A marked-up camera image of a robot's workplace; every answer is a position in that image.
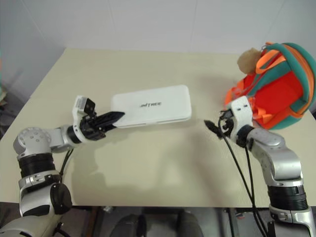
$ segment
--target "beige table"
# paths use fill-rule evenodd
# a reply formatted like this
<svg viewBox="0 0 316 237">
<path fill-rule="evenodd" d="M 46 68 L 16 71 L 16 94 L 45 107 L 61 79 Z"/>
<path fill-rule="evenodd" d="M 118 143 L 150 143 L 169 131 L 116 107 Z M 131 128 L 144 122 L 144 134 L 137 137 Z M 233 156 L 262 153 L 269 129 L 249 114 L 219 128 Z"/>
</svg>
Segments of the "beige table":
<svg viewBox="0 0 316 237">
<path fill-rule="evenodd" d="M 12 143 L 25 127 L 72 123 L 77 95 L 108 112 L 116 93 L 177 84 L 188 86 L 193 116 L 186 122 L 115 129 L 75 149 L 65 173 L 77 205 L 250 207 L 233 159 L 203 119 L 217 121 L 226 91 L 243 74 L 237 55 L 67 49 L 0 142 L 0 201 L 18 202 L 20 170 Z M 300 157 L 310 205 L 316 205 L 316 123 L 308 112 L 278 131 Z M 243 149 L 233 145 L 247 172 Z M 57 170 L 64 154 L 54 156 Z M 258 206 L 269 199 L 252 159 Z"/>
</svg>

